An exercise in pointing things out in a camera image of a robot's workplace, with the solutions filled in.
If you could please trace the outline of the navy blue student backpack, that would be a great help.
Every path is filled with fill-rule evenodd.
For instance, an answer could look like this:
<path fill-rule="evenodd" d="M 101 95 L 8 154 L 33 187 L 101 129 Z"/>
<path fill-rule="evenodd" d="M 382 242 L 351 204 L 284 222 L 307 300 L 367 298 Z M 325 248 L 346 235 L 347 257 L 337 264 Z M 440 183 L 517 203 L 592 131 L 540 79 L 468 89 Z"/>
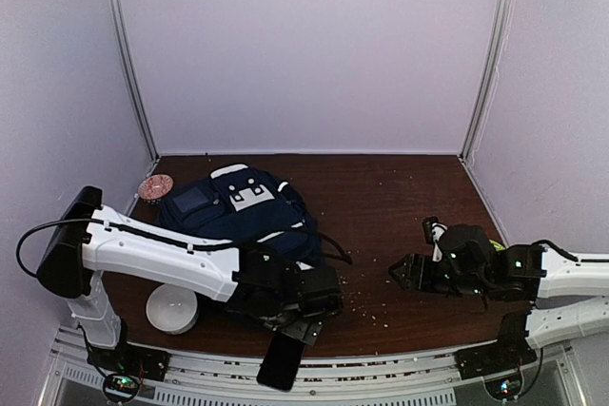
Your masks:
<path fill-rule="evenodd" d="M 311 266 L 327 259 L 353 262 L 319 231 L 304 198 L 287 180 L 247 164 L 216 169 L 171 190 L 160 201 L 156 224 L 202 239 L 263 243 Z"/>

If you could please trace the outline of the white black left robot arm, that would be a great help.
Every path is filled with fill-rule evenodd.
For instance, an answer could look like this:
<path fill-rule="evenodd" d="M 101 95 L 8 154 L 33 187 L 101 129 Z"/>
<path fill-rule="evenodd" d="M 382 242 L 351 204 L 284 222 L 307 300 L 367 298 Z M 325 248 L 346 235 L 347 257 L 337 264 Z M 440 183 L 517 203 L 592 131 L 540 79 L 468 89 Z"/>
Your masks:
<path fill-rule="evenodd" d="M 308 345 L 343 308 L 334 268 L 292 260 L 271 245 L 283 228 L 246 241 L 196 238 L 121 214 L 93 186 L 83 187 L 51 227 L 35 277 L 66 300 L 88 343 L 117 372 L 130 370 L 137 353 L 109 302 L 105 272 L 184 288 Z"/>

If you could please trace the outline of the purple smartphone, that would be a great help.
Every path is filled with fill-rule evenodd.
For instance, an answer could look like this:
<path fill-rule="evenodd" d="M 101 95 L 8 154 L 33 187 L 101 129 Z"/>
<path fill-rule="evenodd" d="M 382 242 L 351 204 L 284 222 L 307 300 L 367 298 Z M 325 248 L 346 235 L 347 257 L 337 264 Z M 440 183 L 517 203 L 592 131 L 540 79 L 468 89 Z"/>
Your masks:
<path fill-rule="evenodd" d="M 256 380 L 265 387 L 289 392 L 295 382 L 306 344 L 276 333 L 261 363 Z"/>

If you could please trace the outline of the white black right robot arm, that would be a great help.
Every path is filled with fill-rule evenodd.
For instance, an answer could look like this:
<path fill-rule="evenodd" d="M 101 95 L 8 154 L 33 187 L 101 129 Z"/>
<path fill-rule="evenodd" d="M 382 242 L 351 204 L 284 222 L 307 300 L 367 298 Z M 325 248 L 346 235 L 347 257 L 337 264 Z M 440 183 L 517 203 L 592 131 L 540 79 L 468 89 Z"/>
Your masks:
<path fill-rule="evenodd" d="M 388 268 L 403 290 L 491 301 L 525 301 L 504 317 L 488 348 L 494 368 L 509 368 L 526 347 L 592 336 L 608 329 L 608 257 L 573 254 L 549 240 L 499 245 L 481 226 L 423 221 L 429 255 L 409 254 Z"/>

